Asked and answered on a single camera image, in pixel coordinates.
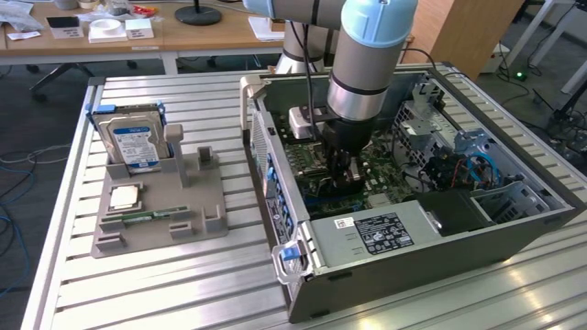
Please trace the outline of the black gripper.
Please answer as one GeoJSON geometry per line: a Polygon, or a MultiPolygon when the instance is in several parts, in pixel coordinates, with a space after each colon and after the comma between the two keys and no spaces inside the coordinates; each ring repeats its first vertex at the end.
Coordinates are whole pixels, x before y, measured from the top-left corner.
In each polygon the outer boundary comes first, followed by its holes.
{"type": "Polygon", "coordinates": [[[375,129],[375,121],[330,120],[325,123],[322,137],[327,157],[355,157],[367,146],[375,129]]]}

